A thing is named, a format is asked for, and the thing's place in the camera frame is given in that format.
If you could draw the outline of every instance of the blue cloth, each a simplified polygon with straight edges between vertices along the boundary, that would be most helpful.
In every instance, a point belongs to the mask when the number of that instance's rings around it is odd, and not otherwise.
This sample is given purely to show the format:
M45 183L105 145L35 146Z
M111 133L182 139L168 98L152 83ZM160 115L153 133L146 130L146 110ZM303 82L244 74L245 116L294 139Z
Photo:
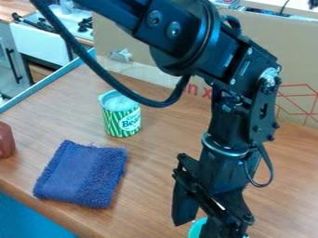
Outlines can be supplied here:
M96 208L107 207L124 173L126 150L65 140L36 181L35 197Z

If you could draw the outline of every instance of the green and white can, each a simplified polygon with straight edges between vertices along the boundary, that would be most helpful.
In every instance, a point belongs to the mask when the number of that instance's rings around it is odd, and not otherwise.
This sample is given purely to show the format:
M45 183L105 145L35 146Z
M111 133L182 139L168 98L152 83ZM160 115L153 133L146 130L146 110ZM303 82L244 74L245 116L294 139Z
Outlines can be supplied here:
M141 128L139 104L116 90L99 96L105 131L117 138L136 134Z

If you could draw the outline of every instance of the black cable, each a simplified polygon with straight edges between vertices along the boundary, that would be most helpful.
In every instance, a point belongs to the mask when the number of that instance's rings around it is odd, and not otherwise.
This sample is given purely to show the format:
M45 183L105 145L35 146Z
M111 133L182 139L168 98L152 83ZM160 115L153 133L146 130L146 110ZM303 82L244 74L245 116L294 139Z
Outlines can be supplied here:
M229 22L230 26L236 30L239 34L241 34L242 30L241 30L241 23L240 21L235 18L234 16L230 16L230 15L222 15L219 18L219 21L224 22L227 21Z
M283 15L283 12L284 12L284 10L285 10L285 7L286 7L286 5L289 3L289 1L290 1L290 0L285 1L285 4L282 6L281 11L279 12L279 16L282 16L282 15Z
M73 49L73 52L77 54L85 64L95 72L102 80L112 86L114 89L118 90L121 94L126 97L133 99L136 102L144 104L149 107L154 108L164 108L177 102L186 85L189 83L191 75L184 75L178 81L176 88L171 93L170 97L165 101L156 101L152 99L147 99L130 90L128 87L121 84L117 79L112 77L103 67L100 66L84 49L84 47L79 44L73 35L65 28L65 26L60 22L60 20L54 15L51 9L47 6L46 2L43 0L30 0L32 4L42 13L42 15L48 20L48 22L54 27L56 32L67 42Z
M247 160L244 160L244 161L243 161L243 163L244 163L244 171L245 171L245 174L246 174L246 176L247 176L247 179L249 180L249 182L250 182L251 184L253 184L253 185L254 185L255 187L257 187L257 188L265 188L265 187L269 186L269 185L272 183L272 181L273 181L273 178L274 178L273 165L272 165L271 158L270 158L270 156L267 154L267 152L266 152L264 146L263 146L262 144L258 144L257 146L258 146L258 150L259 150L259 152L260 152L260 155L262 156L262 158L263 158L263 160L264 160L266 166L267 166L267 167L269 168L269 170L270 170L270 174L271 174L271 175L270 175L269 181L268 181L267 183L264 183L264 184L259 184L259 183L257 183L256 181L254 181L254 180L251 178L251 176L250 176L250 174L249 174L249 172L248 172Z

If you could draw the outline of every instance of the cabinet door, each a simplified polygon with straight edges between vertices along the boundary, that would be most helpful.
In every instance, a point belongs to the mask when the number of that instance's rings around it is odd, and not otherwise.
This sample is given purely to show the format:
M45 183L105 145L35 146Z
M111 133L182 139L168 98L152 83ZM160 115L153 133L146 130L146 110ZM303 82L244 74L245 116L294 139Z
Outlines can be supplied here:
M15 97L30 86L29 78L10 27L3 22L0 22L0 39L0 93Z

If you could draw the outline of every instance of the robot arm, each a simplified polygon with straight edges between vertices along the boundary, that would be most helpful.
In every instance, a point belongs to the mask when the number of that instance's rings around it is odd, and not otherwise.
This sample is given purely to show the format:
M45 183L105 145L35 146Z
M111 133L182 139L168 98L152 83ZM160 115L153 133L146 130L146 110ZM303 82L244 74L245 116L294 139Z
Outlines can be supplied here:
M242 36L239 21L220 17L208 0L75 0L148 44L163 72L182 76L168 100L156 102L121 85L90 58L44 1L31 2L100 78L135 101L168 106L179 99L192 75L213 86L213 117L202 137L200 160L178 156L172 217L176 225L182 225L195 219L200 206L208 215L200 238L247 237L254 217L243 190L248 183L265 187L273 178L262 144L273 141L279 127L274 116L281 83L277 58ZM271 172L266 184L253 180L260 158Z

